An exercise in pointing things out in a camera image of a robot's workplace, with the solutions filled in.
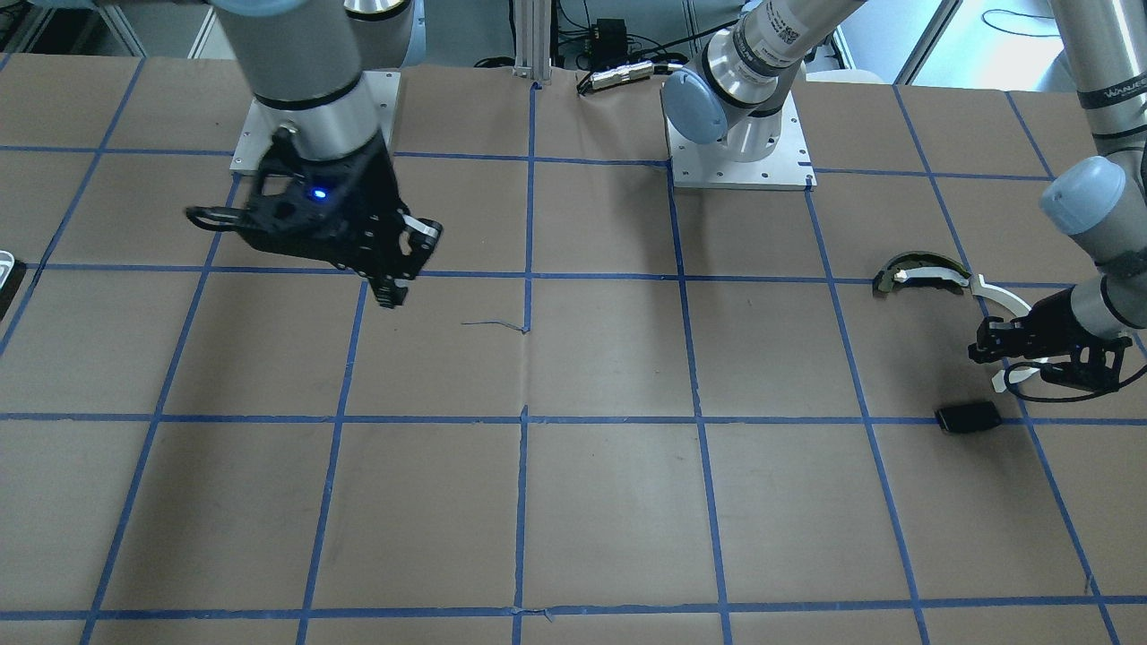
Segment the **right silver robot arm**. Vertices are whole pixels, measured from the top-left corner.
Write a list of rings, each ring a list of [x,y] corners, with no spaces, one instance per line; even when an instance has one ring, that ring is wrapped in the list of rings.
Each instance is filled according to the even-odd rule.
[[[404,305],[444,230],[401,200],[384,131],[341,1],[217,1],[214,9],[270,147],[245,204],[189,207],[197,228],[234,232],[258,252],[328,262]]]

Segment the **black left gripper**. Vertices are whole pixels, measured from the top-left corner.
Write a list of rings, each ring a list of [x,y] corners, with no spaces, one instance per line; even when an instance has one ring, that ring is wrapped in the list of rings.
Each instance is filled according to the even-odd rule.
[[[1024,317],[1004,320],[988,317],[980,322],[975,342],[968,347],[972,362],[985,364],[1004,358],[1069,357],[1082,362],[1085,353],[1121,355],[1132,342],[1128,336],[1101,339],[1078,322],[1072,310],[1072,289],[1040,300]]]

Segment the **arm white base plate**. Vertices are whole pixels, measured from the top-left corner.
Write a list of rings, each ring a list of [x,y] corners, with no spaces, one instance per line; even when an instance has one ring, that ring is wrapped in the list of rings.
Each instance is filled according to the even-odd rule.
[[[662,106],[677,188],[807,191],[818,185],[791,95],[778,111],[746,116],[712,142],[688,138],[728,124],[697,73],[672,73],[662,86]]]

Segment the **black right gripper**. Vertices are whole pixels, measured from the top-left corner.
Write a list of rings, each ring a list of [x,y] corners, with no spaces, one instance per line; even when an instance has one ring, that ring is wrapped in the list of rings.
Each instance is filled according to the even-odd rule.
[[[443,233],[401,200],[384,139],[340,160],[304,160],[295,140],[273,139],[242,212],[245,244],[356,272],[384,309],[404,305]]]

